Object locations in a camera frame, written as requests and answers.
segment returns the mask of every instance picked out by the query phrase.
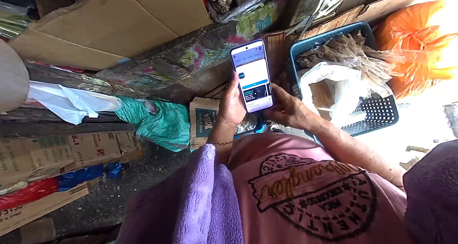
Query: hand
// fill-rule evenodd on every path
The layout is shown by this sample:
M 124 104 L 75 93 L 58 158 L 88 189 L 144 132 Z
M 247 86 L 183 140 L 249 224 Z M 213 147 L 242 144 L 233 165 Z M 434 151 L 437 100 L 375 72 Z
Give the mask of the hand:
M 232 81 L 227 86 L 226 92 L 219 103 L 216 122 L 227 124 L 235 128 L 242 122 L 245 114 L 246 110 L 243 106 L 242 96 L 239 90 L 239 77 L 234 71 L 232 74 Z
M 297 97 L 272 83 L 274 107 L 264 115 L 286 126 L 314 132 L 322 125 L 323 118 L 307 108 Z

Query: cardboard box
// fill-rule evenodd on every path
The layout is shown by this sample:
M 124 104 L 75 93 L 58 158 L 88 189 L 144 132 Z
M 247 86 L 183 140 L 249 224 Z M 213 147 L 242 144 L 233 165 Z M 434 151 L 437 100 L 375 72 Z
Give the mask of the cardboard box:
M 68 136 L 75 161 L 52 176 L 61 175 L 84 167 L 107 163 L 140 150 L 135 131 L 84 133 Z
M 299 37 L 299 40 L 303 40 L 357 21 L 365 21 L 368 23 L 379 22 L 401 8 L 428 1 L 433 0 L 377 0 L 368 5 L 359 5 L 342 13 L 334 19 L 313 28 L 312 30 L 304 32 Z M 361 3 L 361 0 L 356 0 L 353 5 L 359 3 Z M 352 7 L 352 4 L 349 3 L 345 3 L 345 5 L 346 7 Z
M 0 213 L 0 236 L 15 230 L 45 214 L 89 194 L 86 183 L 67 191 L 55 192 L 35 202 Z
M 68 142 L 77 166 L 121 156 L 113 132 L 71 135 Z
M 29 24 L 10 46 L 26 60 L 98 71 L 210 23 L 202 0 L 81 0 Z
M 196 97 L 189 104 L 192 149 L 203 146 L 216 122 L 219 100 Z
M 122 156 L 130 154 L 135 150 L 141 149 L 140 143 L 135 137 L 135 131 L 118 131 L 114 134 L 118 140 L 118 147 Z
M 134 131 L 0 140 L 0 188 L 55 177 L 128 154 L 140 156 Z
M 65 136 L 2 139 L 0 143 L 0 186 L 27 178 L 48 177 L 73 162 Z

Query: blue plastic bag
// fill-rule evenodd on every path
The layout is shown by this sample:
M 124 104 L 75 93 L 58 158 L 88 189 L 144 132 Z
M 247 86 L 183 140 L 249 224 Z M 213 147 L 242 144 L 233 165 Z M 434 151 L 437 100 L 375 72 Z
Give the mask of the blue plastic bag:
M 66 191 L 78 184 L 81 184 L 85 181 L 89 181 L 95 178 L 98 178 L 104 174 L 104 165 L 94 165 L 91 167 L 86 167 L 78 171 L 69 172 L 58 176 L 57 180 L 59 181 L 59 190 L 57 191 Z
M 107 167 L 108 167 L 107 177 L 111 179 L 117 179 L 119 177 L 119 174 L 122 171 L 121 163 L 120 162 L 111 163 Z
M 123 121 L 135 126 L 137 136 L 175 152 L 188 147 L 191 125 L 186 106 L 154 100 L 157 111 L 151 114 L 146 110 L 144 102 L 130 97 L 118 97 L 123 106 L 115 113 Z

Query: purple towel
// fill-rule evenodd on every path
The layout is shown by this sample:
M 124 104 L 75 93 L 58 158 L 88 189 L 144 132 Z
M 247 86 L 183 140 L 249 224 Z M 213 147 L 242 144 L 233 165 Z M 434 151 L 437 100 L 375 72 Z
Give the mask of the purple towel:
M 243 243 L 232 175 L 214 157 L 213 145 L 200 147 L 186 167 L 129 200 L 116 243 Z
M 458 239 L 458 140 L 431 150 L 404 175 L 404 221 L 417 243 Z

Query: gold bracelet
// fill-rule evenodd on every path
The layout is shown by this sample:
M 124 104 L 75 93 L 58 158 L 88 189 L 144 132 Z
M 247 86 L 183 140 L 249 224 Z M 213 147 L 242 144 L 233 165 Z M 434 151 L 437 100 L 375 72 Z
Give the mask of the gold bracelet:
M 230 142 L 226 142 L 226 143 L 218 143 L 218 142 L 214 142 L 213 140 L 210 140 L 211 142 L 213 142 L 213 144 L 215 145 L 229 145 L 229 144 L 232 144 L 234 142 L 234 140 L 230 141 Z

